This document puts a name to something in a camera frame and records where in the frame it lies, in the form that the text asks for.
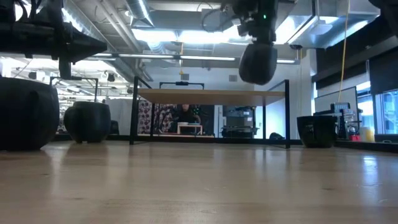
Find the metal pole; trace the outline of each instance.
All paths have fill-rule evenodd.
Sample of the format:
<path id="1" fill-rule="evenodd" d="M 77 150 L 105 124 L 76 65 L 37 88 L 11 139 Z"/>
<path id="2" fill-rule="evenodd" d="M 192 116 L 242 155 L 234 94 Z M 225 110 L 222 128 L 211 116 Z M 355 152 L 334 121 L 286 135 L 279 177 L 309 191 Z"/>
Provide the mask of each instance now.
<path id="1" fill-rule="evenodd" d="M 267 122 L 267 102 L 266 102 L 266 97 L 264 97 L 264 99 L 262 99 L 262 140 L 266 140 L 267 136 L 266 136 L 266 122 Z"/>
<path id="2" fill-rule="evenodd" d="M 290 149 L 290 89 L 289 81 L 285 80 L 285 133 L 286 149 Z"/>
<path id="3" fill-rule="evenodd" d="M 98 79 L 95 78 L 94 102 L 97 102 L 97 92 L 98 92 Z"/>
<path id="4" fill-rule="evenodd" d="M 138 114 L 137 112 L 137 98 L 138 98 L 138 77 L 134 77 L 134 89 L 133 89 L 133 94 L 132 94 L 132 107 L 131 107 L 131 122 L 130 122 L 130 145 L 134 144 L 134 138 L 136 137 L 137 134 L 137 128 L 136 128 L 136 123 L 137 123 L 137 118 Z"/>

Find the black cable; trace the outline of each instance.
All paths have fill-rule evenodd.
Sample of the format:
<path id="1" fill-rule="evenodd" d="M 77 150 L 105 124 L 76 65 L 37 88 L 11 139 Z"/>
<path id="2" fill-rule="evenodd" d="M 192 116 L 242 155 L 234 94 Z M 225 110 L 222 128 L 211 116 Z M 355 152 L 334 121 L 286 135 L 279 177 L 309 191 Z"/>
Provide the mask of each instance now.
<path id="1" fill-rule="evenodd" d="M 234 16 L 231 16 L 229 19 L 226 19 L 224 22 L 222 22 L 222 23 L 221 23 L 217 28 L 215 28 L 214 30 L 208 30 L 208 29 L 206 29 L 206 27 L 205 27 L 205 19 L 206 19 L 208 16 L 210 16 L 211 14 L 215 13 L 216 11 L 218 11 L 218 10 L 220 10 L 220 8 L 218 8 L 218 9 L 212 9 L 212 10 L 208 11 L 208 12 L 203 16 L 203 19 L 201 20 L 201 27 L 202 27 L 202 29 L 203 29 L 204 31 L 206 31 L 206 32 L 216 32 L 216 31 L 219 31 L 225 24 L 231 22 L 231 21 L 235 18 Z"/>
<path id="2" fill-rule="evenodd" d="M 30 0 L 30 4 L 31 4 L 31 9 L 30 9 L 30 15 L 29 15 L 29 19 L 34 19 L 35 15 L 36 15 L 36 0 Z"/>
<path id="3" fill-rule="evenodd" d="M 198 7 L 197 7 L 197 11 L 199 10 L 199 7 L 200 7 L 203 3 L 206 3 L 208 6 L 211 7 L 211 9 L 213 9 L 213 6 L 211 6 L 210 3 L 206 2 L 206 1 L 202 1 L 201 3 L 199 3 L 199 5 L 198 5 Z"/>
<path id="4" fill-rule="evenodd" d="M 21 19 L 27 19 L 27 11 L 26 11 L 24 3 L 22 2 L 22 0 L 17 0 L 17 2 L 19 4 L 19 6 L 22 8 Z"/>

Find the exposed ceiling beam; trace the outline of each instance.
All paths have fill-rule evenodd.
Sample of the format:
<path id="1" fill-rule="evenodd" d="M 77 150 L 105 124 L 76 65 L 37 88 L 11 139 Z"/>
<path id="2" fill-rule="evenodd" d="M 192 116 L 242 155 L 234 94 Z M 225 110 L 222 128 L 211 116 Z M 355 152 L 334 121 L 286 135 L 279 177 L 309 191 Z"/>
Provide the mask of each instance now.
<path id="1" fill-rule="evenodd" d="M 63 6 L 69 12 L 69 14 L 71 14 L 72 17 L 76 18 L 81 26 L 84 27 L 84 33 L 98 40 L 106 42 L 108 45 L 108 51 L 117 51 L 115 46 L 101 33 L 101 31 L 72 0 L 65 0 Z M 133 76 L 131 75 L 131 73 L 136 73 L 136 69 L 130 66 L 124 59 L 117 58 L 114 62 L 106 63 L 114 66 L 117 70 L 119 70 L 124 79 L 129 82 L 133 81 Z"/>

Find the cable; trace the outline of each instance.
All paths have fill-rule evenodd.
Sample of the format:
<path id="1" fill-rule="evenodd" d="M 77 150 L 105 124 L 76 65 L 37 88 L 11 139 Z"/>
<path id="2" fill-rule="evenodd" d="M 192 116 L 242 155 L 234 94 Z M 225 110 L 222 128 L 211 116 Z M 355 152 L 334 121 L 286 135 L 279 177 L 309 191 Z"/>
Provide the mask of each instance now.
<path id="1" fill-rule="evenodd" d="M 338 92 L 338 102 L 340 102 L 341 89 L 343 88 L 344 68 L 345 68 L 345 63 L 346 63 L 348 14 L 349 14 L 349 5 L 350 5 L 350 3 L 351 3 L 351 0 L 348 0 L 348 7 L 347 7 L 347 13 L 346 13 L 346 25 L 345 25 L 345 30 L 344 30 L 343 63 L 342 63 L 342 66 L 341 66 L 341 80 L 340 80 L 340 90 Z"/>
<path id="2" fill-rule="evenodd" d="M 25 8 L 24 3 L 23 3 L 21 0 L 17 0 L 17 2 L 18 2 L 18 4 L 19 4 L 19 6 L 22 8 L 22 16 L 21 16 L 21 19 L 27 19 L 27 11 L 26 11 L 26 8 Z"/>
<path id="3" fill-rule="evenodd" d="M 206 2 L 206 1 L 202 1 L 201 3 L 199 3 L 199 5 L 198 5 L 198 7 L 197 7 L 197 11 L 199 10 L 199 7 L 200 7 L 203 3 L 206 3 L 207 5 L 209 5 L 209 6 L 211 7 L 211 9 L 213 9 L 213 6 L 211 6 L 211 4 L 209 4 L 209 3 Z"/>
<path id="4" fill-rule="evenodd" d="M 28 65 L 29 65 L 32 61 L 33 61 L 33 59 L 31 59 L 31 60 L 25 65 L 25 67 L 24 67 L 21 71 L 18 72 L 17 75 L 14 75 L 13 78 L 15 78 L 15 77 L 17 77 L 19 74 L 21 74 L 21 72 L 23 72 L 23 71 L 25 70 L 25 68 L 28 67 Z"/>
<path id="5" fill-rule="evenodd" d="M 30 5 L 31 5 L 31 8 L 30 8 L 29 19 L 33 20 L 35 18 L 36 9 L 37 9 L 36 0 L 31 0 Z"/>
<path id="6" fill-rule="evenodd" d="M 206 32 L 216 32 L 216 31 L 220 30 L 225 24 L 231 22 L 231 21 L 235 18 L 234 16 L 231 16 L 229 19 L 226 19 L 224 22 L 222 22 L 222 23 L 221 23 L 216 29 L 214 29 L 214 30 L 208 30 L 208 29 L 206 29 L 206 27 L 205 27 L 205 19 L 206 19 L 208 16 L 210 16 L 211 14 L 213 14 L 213 13 L 215 13 L 216 11 L 219 11 L 219 10 L 221 10 L 221 8 L 212 9 L 212 10 L 208 11 L 208 12 L 203 16 L 203 19 L 201 20 L 201 27 L 202 27 L 202 29 L 203 29 L 204 31 L 206 31 Z"/>

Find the black metal table leg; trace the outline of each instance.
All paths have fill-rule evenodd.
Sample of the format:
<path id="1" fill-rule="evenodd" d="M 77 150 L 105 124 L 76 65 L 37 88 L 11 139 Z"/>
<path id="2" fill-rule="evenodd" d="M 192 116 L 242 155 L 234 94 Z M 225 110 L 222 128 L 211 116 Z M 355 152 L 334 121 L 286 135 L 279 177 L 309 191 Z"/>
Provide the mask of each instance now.
<path id="1" fill-rule="evenodd" d="M 290 89 L 289 81 L 285 80 L 285 133 L 286 149 L 290 149 Z"/>
<path id="2" fill-rule="evenodd" d="M 132 107 L 131 107 L 131 123 L 130 123 L 130 145 L 134 144 L 134 139 L 137 136 L 137 99 L 138 99 L 138 77 L 134 77 L 134 90 L 132 94 Z"/>

